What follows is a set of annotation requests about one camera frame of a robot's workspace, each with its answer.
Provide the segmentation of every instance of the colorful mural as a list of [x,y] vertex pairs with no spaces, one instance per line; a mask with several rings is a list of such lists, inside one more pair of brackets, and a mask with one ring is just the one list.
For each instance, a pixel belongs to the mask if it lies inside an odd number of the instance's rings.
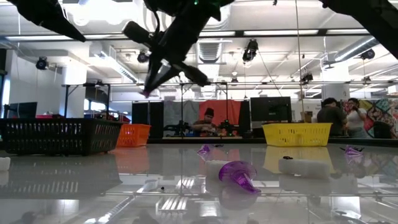
[[[391,127],[391,135],[398,138],[398,100],[359,100],[359,107],[368,113],[364,127],[368,135],[374,138],[373,125],[375,121],[382,121]],[[343,102],[343,109],[348,112],[348,102]]]

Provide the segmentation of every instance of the yellow basket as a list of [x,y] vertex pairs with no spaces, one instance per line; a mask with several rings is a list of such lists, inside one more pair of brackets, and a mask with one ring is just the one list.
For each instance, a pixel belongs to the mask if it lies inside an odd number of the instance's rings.
[[326,146],[331,123],[265,124],[262,126],[271,146]]

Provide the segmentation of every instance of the man in black shirt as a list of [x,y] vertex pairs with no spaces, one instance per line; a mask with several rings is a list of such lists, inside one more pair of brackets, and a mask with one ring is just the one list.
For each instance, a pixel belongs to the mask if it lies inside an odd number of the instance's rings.
[[324,100],[323,107],[317,114],[318,123],[333,123],[330,129],[330,136],[343,136],[343,128],[347,123],[346,115],[337,107],[337,101],[334,98]]
[[205,119],[199,120],[192,125],[195,136],[200,136],[202,133],[215,133],[216,125],[213,124],[214,110],[207,108],[205,112]]

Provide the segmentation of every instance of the hat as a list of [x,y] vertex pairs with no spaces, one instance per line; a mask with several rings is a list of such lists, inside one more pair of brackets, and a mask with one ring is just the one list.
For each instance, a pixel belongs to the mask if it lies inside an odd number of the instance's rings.
[[214,110],[211,109],[211,108],[207,108],[206,112],[205,112],[205,115],[214,116]]

